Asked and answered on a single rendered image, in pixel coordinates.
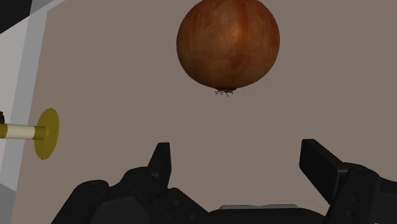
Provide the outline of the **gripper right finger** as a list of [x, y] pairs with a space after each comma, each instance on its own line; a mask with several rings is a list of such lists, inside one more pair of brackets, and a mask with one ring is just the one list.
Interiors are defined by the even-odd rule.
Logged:
[[343, 162], [315, 139], [301, 144], [299, 168], [330, 205], [323, 224], [397, 224], [397, 182]]

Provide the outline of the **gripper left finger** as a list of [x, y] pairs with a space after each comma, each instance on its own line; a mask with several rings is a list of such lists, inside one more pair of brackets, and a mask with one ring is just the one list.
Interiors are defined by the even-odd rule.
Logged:
[[169, 143], [158, 143], [146, 167], [127, 171], [115, 185], [78, 185], [51, 224], [214, 224], [211, 215], [177, 188]]

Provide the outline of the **brown onion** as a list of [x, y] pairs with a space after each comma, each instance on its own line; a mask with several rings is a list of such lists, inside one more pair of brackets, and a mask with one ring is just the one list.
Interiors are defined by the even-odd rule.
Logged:
[[176, 38], [185, 73], [221, 95], [262, 79], [279, 48], [278, 24], [260, 0], [201, 0], [185, 15]]

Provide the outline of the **yellow and white candlestick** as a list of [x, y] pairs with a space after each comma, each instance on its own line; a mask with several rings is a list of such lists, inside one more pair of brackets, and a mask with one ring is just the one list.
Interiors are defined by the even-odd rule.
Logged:
[[34, 126], [0, 122], [0, 139], [33, 140], [36, 155], [41, 160], [46, 160], [52, 155], [59, 133], [59, 115], [53, 108], [44, 110]]

